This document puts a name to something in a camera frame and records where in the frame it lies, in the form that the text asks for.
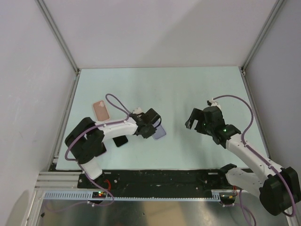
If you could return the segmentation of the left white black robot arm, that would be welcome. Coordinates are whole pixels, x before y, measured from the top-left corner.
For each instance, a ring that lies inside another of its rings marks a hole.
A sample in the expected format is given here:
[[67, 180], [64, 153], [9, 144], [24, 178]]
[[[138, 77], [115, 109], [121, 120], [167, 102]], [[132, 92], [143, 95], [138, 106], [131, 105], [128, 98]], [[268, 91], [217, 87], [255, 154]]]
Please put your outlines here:
[[156, 133], [161, 121], [161, 116], [152, 108], [145, 113], [128, 113], [124, 119], [104, 123], [83, 118], [65, 138], [68, 147], [65, 158], [72, 153], [74, 158], [71, 160], [87, 174], [88, 183], [99, 188], [104, 184], [104, 176], [97, 157], [106, 152], [104, 141], [129, 135], [147, 139]]

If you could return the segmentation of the black phone teal edge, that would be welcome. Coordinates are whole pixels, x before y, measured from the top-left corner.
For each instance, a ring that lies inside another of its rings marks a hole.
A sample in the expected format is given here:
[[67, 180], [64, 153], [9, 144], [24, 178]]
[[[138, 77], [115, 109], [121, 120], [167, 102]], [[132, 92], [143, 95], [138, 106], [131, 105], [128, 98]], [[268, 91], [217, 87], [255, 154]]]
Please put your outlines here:
[[114, 144], [116, 145], [116, 147], [121, 147], [128, 143], [128, 138], [125, 135], [123, 135], [123, 136], [119, 136], [119, 137], [114, 137], [113, 141], [114, 141]]

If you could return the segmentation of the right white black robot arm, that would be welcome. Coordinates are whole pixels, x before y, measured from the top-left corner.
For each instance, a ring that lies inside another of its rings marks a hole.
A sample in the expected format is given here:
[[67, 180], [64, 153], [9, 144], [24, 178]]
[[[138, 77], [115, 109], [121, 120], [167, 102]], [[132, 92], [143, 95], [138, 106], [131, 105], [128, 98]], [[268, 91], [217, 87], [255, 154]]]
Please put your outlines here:
[[221, 168], [224, 172], [217, 177], [221, 188], [238, 186], [257, 197], [265, 210], [273, 216], [292, 208], [301, 200], [301, 188], [297, 172], [291, 168], [283, 168], [267, 157], [252, 151], [250, 145], [242, 140], [239, 129], [226, 124], [222, 111], [218, 106], [209, 106], [203, 110], [194, 108], [185, 122], [188, 129], [211, 136], [217, 145], [221, 145], [235, 154], [251, 172], [228, 164]]

